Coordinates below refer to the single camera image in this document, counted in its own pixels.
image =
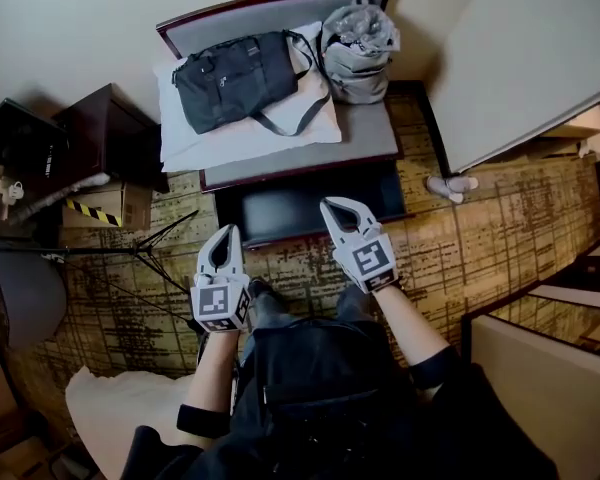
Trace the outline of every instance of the black duffel bag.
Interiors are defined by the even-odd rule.
[[[311,52],[309,56],[298,50],[309,67],[297,74],[289,58],[287,37],[292,38],[294,45],[303,41]],[[314,61],[313,50],[301,34],[287,30],[268,32],[233,39],[190,55],[173,72],[171,81],[180,93],[187,121],[198,134],[252,117],[277,135],[293,137],[300,135],[329,101],[329,90],[300,118],[294,133],[278,128],[261,110],[297,92],[298,80],[309,72]]]

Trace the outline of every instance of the bag strap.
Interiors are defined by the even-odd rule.
[[[309,67],[306,70],[296,74],[296,79],[300,80],[303,76],[305,76],[311,70],[313,62],[315,62],[316,67],[318,68],[318,72],[322,75],[322,77],[325,79],[325,82],[327,83],[327,94],[325,94],[319,100],[313,102],[309,109],[300,118],[300,122],[298,123],[296,131],[294,133],[285,132],[280,127],[278,127],[278,125],[276,125],[273,121],[271,121],[271,119],[265,116],[262,112],[256,112],[251,117],[255,119],[261,126],[264,126],[267,130],[269,130],[272,133],[275,133],[276,135],[281,135],[283,137],[297,137],[306,129],[307,126],[309,126],[309,123],[313,120],[313,118],[316,117],[316,115],[318,114],[318,112],[320,112],[322,107],[324,107],[325,104],[331,99],[331,86],[329,84],[329,77],[326,76],[326,74],[324,73],[324,69],[322,69],[322,66],[316,60],[315,55],[313,53],[313,49],[311,48],[311,45],[309,44],[307,39],[302,34],[291,32],[290,30],[284,30],[283,34],[291,38],[291,44],[294,46],[294,48],[294,41],[303,41],[306,47],[309,49],[309,52],[311,53],[311,57],[309,57],[309,55],[307,55],[305,52],[303,52],[299,48],[296,48],[296,50],[302,53],[302,55],[304,55],[307,61],[309,62]]]

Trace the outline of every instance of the white door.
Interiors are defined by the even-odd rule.
[[[462,171],[600,101],[600,0],[472,0],[430,88]]]

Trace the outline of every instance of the leg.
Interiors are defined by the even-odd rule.
[[[343,322],[374,321],[371,315],[373,297],[363,293],[355,284],[347,286],[338,298],[337,319]]]
[[[260,279],[254,279],[249,285],[249,293],[254,300],[256,312],[256,329],[276,329],[287,327],[299,317],[290,315],[284,304],[284,299],[271,286]],[[253,335],[247,338],[242,353],[242,364],[253,352],[255,341]]]

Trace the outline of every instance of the cardboard box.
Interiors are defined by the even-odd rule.
[[[85,192],[71,194],[67,197],[68,200],[118,217],[122,226],[84,215],[79,209],[74,210],[66,205],[62,208],[62,225],[65,228],[149,229],[152,195],[153,192],[148,188],[123,182],[108,183]]]

